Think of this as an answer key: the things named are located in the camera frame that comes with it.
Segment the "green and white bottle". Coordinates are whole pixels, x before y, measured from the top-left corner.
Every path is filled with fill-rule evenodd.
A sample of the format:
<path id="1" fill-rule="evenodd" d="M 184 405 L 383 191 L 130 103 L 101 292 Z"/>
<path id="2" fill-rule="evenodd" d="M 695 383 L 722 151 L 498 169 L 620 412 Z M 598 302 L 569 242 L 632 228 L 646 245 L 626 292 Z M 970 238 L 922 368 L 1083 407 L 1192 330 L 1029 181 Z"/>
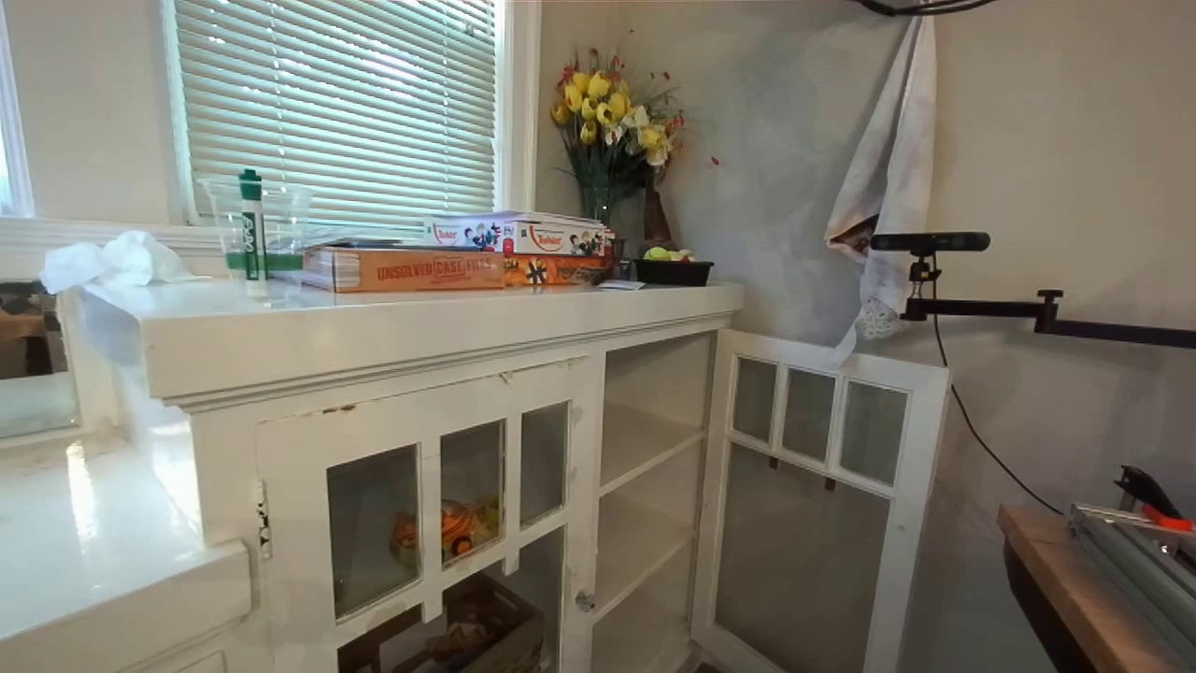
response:
<path id="1" fill-rule="evenodd" d="M 223 263 L 245 280 L 297 270 L 297 204 L 296 186 L 277 186 L 262 171 L 241 169 L 230 197 L 230 250 Z"/>

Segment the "brown basket inside cabinet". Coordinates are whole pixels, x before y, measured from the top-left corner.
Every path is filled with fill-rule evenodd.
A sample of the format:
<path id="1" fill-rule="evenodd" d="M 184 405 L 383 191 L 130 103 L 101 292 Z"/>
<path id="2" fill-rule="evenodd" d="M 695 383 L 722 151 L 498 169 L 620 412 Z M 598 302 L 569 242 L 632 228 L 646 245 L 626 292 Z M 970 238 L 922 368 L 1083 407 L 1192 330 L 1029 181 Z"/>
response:
<path id="1" fill-rule="evenodd" d="M 492 576 L 472 576 L 426 621 L 407 611 L 337 649 L 340 673 L 537 673 L 543 613 Z"/>

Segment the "orange toy inside cabinet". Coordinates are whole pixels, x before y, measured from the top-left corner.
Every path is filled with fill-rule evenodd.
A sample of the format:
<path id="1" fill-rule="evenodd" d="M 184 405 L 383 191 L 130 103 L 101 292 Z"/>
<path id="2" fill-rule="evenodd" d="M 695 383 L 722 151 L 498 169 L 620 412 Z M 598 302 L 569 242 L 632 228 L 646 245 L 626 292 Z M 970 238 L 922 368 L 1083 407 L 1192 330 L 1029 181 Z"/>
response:
<path id="1" fill-rule="evenodd" d="M 439 503 L 439 558 L 443 562 L 463 558 L 498 536 L 502 536 L 502 503 L 492 496 L 485 496 L 479 503 L 458 503 L 458 501 Z M 398 511 L 391 520 L 387 553 L 396 562 L 419 558 L 419 520 L 413 517 Z"/>

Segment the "white towel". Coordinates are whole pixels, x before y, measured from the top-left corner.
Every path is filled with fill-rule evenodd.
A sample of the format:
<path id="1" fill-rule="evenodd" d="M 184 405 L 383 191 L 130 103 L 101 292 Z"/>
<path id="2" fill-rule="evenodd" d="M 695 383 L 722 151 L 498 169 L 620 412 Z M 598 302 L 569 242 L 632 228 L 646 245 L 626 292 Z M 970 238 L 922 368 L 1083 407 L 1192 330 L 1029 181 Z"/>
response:
<path id="1" fill-rule="evenodd" d="M 890 335 L 910 300 L 899 258 L 870 250 L 870 238 L 925 228 L 934 121 L 939 25 L 929 19 L 910 19 L 858 130 L 827 223 L 827 245 L 858 264 L 858 309 L 838 339 L 838 359 L 852 359 L 862 339 Z"/>

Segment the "wooden table with items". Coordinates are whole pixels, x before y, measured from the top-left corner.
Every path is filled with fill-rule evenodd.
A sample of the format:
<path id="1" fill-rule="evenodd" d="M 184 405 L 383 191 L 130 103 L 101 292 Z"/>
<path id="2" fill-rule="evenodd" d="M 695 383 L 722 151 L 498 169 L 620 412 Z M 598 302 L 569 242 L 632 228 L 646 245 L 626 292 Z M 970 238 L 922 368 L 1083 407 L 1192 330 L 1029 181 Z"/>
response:
<path id="1" fill-rule="evenodd" d="M 1196 673 L 1196 520 L 1143 470 L 1060 517 L 1002 503 L 1010 591 L 1056 673 Z"/>

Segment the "open white cabinet door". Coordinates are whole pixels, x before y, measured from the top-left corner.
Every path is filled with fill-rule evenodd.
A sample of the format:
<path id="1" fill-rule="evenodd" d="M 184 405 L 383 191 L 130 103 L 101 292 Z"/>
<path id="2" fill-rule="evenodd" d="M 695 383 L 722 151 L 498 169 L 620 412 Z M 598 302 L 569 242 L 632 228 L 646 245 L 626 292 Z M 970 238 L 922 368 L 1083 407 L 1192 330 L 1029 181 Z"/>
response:
<path id="1" fill-rule="evenodd" d="M 692 636 L 722 673 L 895 673 L 949 373 L 722 330 Z"/>

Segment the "orange board game box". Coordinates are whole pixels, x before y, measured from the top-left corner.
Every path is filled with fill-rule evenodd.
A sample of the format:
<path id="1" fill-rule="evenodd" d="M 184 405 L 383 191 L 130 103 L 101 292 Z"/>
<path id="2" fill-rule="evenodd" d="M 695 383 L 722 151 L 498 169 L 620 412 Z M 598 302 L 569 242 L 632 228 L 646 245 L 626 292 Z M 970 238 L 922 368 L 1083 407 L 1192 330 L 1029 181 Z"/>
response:
<path id="1" fill-rule="evenodd" d="M 340 295 L 368 292 L 507 292 L 590 289 L 608 273 L 598 254 L 498 254 L 413 245 L 315 245 L 296 280 Z"/>

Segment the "white glass-door cabinet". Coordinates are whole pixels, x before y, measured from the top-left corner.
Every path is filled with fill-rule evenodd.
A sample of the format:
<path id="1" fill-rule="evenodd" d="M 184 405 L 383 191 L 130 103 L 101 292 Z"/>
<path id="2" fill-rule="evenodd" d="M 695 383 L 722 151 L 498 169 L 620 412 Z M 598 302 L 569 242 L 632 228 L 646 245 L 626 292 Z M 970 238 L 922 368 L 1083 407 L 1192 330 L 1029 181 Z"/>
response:
<path id="1" fill-rule="evenodd" d="M 296 285 L 91 289 L 84 335 L 185 415 L 201 531 L 252 550 L 257 611 L 228 673 L 333 673 L 337 648 L 525 547 L 594 576 L 605 359 L 707 335 L 741 292 L 407 292 Z M 502 536 L 439 558 L 439 503 L 502 503 Z M 419 520 L 419 558 L 387 553 Z"/>

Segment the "yellow flower bouquet in vase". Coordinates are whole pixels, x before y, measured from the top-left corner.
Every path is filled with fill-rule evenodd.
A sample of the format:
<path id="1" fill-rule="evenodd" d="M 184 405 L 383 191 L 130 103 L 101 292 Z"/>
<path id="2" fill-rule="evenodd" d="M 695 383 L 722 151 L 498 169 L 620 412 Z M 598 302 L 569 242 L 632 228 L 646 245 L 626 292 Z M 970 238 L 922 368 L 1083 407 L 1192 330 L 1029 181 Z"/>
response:
<path id="1" fill-rule="evenodd" d="M 665 72 L 635 91 L 620 57 L 576 54 L 555 83 L 548 121 L 563 147 L 580 213 L 618 233 L 620 258 L 669 242 L 662 181 L 675 157 L 684 113 Z"/>

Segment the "white window blinds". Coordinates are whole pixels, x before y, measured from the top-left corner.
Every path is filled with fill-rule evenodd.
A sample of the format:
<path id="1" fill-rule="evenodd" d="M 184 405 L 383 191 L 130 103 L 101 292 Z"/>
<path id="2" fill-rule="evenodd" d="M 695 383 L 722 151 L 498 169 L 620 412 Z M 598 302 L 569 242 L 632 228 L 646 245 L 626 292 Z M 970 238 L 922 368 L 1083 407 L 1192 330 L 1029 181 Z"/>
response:
<path id="1" fill-rule="evenodd" d="M 189 181 L 302 186 L 324 233 L 498 197 L 502 0 L 173 0 Z"/>

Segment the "black bowl with fruit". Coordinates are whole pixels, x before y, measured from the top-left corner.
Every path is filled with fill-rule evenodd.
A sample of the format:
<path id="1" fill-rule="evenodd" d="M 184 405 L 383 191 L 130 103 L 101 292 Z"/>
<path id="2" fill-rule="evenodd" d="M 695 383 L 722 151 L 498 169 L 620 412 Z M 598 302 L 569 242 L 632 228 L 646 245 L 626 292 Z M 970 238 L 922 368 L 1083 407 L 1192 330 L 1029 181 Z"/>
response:
<path id="1" fill-rule="evenodd" d="M 641 285 L 701 289 L 708 263 L 692 258 L 684 245 L 646 245 L 635 258 L 635 278 Z"/>

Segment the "white Kinder game box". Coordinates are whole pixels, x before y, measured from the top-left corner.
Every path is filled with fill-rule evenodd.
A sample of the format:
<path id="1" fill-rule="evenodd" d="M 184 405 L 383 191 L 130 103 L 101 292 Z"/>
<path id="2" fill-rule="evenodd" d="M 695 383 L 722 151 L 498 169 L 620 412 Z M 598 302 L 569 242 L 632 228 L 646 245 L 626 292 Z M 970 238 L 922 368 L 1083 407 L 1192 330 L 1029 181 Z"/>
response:
<path id="1" fill-rule="evenodd" d="M 603 258 L 613 233 L 603 221 L 560 213 L 473 213 L 443 218 L 426 228 L 439 245 L 473 245 L 498 254 L 581 254 Z"/>

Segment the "crumpled white plastic bag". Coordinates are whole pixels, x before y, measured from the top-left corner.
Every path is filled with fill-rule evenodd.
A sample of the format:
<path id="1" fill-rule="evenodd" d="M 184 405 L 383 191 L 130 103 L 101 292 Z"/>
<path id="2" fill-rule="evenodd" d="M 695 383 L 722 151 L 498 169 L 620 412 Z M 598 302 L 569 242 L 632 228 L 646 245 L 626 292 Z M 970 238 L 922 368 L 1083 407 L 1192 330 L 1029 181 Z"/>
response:
<path id="1" fill-rule="evenodd" d="M 148 233 L 120 233 L 108 242 L 52 245 L 41 258 L 41 285 L 49 295 L 84 285 L 148 289 L 173 280 L 189 280 L 189 270 Z"/>

